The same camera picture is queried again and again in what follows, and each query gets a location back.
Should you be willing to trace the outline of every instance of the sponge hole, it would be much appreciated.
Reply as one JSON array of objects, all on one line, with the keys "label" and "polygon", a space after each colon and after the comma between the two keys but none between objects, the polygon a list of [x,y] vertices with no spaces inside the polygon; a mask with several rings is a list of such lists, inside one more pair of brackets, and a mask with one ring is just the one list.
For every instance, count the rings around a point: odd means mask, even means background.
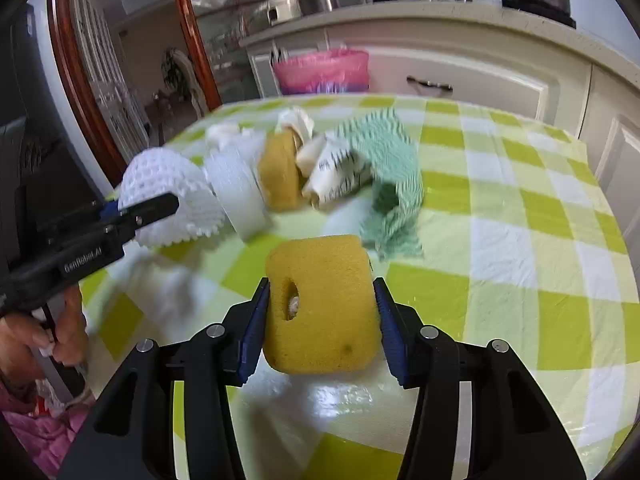
[{"label": "sponge hole", "polygon": [[292,320],[298,314],[298,309],[300,308],[300,295],[298,293],[298,288],[296,284],[293,282],[289,282],[287,285],[287,311],[286,311],[286,319],[287,321]]}]

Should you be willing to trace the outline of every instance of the finger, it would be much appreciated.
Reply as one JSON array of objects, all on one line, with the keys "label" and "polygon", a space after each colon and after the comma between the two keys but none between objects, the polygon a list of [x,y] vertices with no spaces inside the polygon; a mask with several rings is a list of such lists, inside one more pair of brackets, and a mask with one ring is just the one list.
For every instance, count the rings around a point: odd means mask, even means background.
[{"label": "finger", "polygon": [[44,373],[31,350],[15,339],[4,339],[0,344],[0,369],[15,386],[23,386],[44,378]]},{"label": "finger", "polygon": [[53,349],[53,358],[65,366],[75,366],[84,361],[89,338],[84,332],[76,333],[67,344],[57,343]]},{"label": "finger", "polygon": [[30,346],[46,348],[50,344],[49,336],[33,319],[24,314],[8,314],[0,319],[0,330],[16,341]]},{"label": "finger", "polygon": [[76,312],[82,312],[82,293],[77,284],[65,289],[65,306]]},{"label": "finger", "polygon": [[68,343],[77,332],[84,332],[86,320],[82,312],[65,308],[56,321],[56,338],[62,344]]}]

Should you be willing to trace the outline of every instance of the white paper roll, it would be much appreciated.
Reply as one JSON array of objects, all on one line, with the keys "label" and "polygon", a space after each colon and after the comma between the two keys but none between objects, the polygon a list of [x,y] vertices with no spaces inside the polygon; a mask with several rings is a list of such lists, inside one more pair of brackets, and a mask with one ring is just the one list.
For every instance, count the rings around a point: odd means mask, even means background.
[{"label": "white paper roll", "polygon": [[240,157],[247,163],[249,168],[253,169],[262,158],[266,139],[266,132],[246,128],[242,130],[242,135],[233,139],[231,144],[238,150]]},{"label": "white paper roll", "polygon": [[325,145],[326,137],[324,134],[315,134],[313,139],[300,148],[296,155],[296,166],[302,176],[309,177],[311,175]]},{"label": "white paper roll", "polygon": [[204,172],[242,240],[267,227],[269,217],[254,172],[237,149],[229,146],[212,152],[204,160]]}]

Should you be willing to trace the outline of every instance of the pink clothing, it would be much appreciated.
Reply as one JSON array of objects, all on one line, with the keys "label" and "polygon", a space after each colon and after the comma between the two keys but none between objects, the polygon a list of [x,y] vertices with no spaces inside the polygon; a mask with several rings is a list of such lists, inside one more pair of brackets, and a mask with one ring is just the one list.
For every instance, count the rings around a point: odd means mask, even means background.
[{"label": "pink clothing", "polygon": [[0,411],[31,459],[45,475],[55,478],[89,407],[78,404],[53,418],[30,415],[35,406],[33,394],[27,402],[22,402],[12,396],[0,380]]}]

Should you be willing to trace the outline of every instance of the cabinet drawer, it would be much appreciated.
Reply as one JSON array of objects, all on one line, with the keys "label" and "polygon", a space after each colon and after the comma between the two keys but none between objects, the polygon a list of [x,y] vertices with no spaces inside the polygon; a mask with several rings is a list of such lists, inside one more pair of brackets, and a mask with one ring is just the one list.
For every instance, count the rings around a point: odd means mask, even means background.
[{"label": "cabinet drawer", "polygon": [[[365,47],[369,52],[370,92],[444,97],[500,108],[542,120],[548,85],[503,66],[463,56],[397,47]],[[452,86],[425,88],[407,76]]]}]

